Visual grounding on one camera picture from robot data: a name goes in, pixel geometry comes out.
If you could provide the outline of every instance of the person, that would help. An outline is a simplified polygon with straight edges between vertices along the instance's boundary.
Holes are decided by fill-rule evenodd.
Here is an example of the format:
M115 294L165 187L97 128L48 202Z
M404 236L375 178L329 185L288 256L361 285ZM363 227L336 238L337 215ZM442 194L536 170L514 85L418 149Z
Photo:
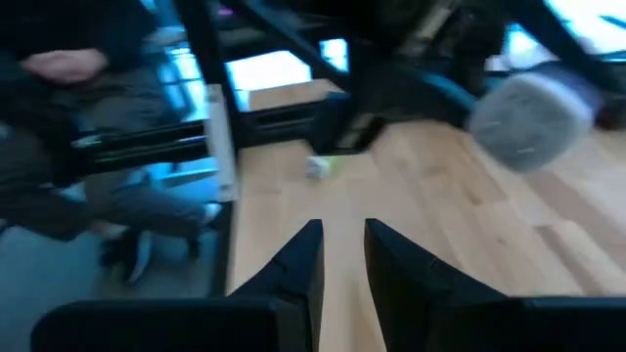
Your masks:
M156 26L139 0L21 0L2 7L0 53L41 82L51 100L70 106L81 124L127 133L163 122L171 106L142 55ZM15 74L7 70L0 67L0 75ZM21 118L2 116L6 111L0 107L0 122ZM148 264L148 232L195 239L211 226L215 206L138 183L139 169L87 176L86 201L66 198L43 187L53 164L41 139L22 126L2 130L0 218L64 242L86 230L100 234L123 253L128 283Z

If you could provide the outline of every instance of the black metal bar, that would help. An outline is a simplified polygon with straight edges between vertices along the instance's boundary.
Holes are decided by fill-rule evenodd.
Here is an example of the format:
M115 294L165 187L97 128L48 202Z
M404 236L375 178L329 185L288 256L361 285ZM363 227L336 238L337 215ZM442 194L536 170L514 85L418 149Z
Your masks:
M623 20L620 20L619 18L615 17L615 16L600 16L601 19L613 24L613 25L617 25L618 27L625 29L626 30L626 22Z
M310 120L319 106L320 102L312 102L268 110L247 111L242 112L242 117L255 127L263 127L277 123Z
M164 86L172 86L172 85L176 85L179 83L191 83L191 82L198 82L198 81L203 82L202 78L182 78L181 80L176 80L176 81L161 82L161 84Z
M343 38L346 35L340 28L325 24L305 27L299 32L312 46L317 46L319 42L324 40ZM255 35L252 35L246 40L232 40L230 39L230 34L231 33L226 31L220 32L220 37L222 38L226 57L229 62L267 54L273 51L289 49L283 45L283 43L276 41L273 37L266 35L262 31L256 31Z
M226 57L216 25L219 4L215 0L174 0L181 22L187 29L190 49L196 56L206 84L219 84L226 102L234 149L244 143L249 127L237 108L237 101L226 69Z
M158 162L181 162L207 156L204 139L165 143L135 151L84 154L82 175L91 175Z
M224 0L223 2L233 9L238 16L274 35L294 55L310 65L314 71L317 71L317 74L324 75L325 78L345 92L351 90L347 74L327 63L318 49L281 21L279 16L273 16L272 12L265 9L258 1Z
M585 53L543 0L504 1L503 4L513 20L559 57L564 65L602 90L625 92L624 85L611 75L608 67Z
M361 39L348 37L345 39L347 46L348 71L353 86L359 86L368 69L384 60L380 53L374 50L372 45L364 43Z
M246 141L246 147L263 146L272 143L281 143L306 139L310 132L309 120L290 123L288 125L269 126L257 129Z
M231 245L236 227L233 224L236 204L233 201L221 203L222 208L219 220L215 226L218 232L217 246L215 248L214 269L210 280L207 296L222 297L227 293L229 278Z
M148 145L175 142L180 139L194 138L204 135L204 123L202 120L176 123L158 127L146 131L114 134L103 136L99 143L81 148L90 154L115 152Z

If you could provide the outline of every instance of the sneaker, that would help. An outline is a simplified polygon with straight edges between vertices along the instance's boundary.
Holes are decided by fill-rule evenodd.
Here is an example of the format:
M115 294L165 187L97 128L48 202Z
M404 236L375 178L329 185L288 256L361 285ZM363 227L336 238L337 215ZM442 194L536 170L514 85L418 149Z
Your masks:
M128 229L116 240L103 243L101 263L106 267L121 266L121 281L136 283L148 268L152 254L152 235Z
M205 227L210 231L219 229L222 216L222 204L218 202L211 202L204 206L206 211Z
M205 220L203 226L203 233L214 232L220 228L220 221L222 213L222 205L218 202L211 202L204 206ZM201 237L197 239L189 239L187 241L189 247L189 259L195 261L201 254Z

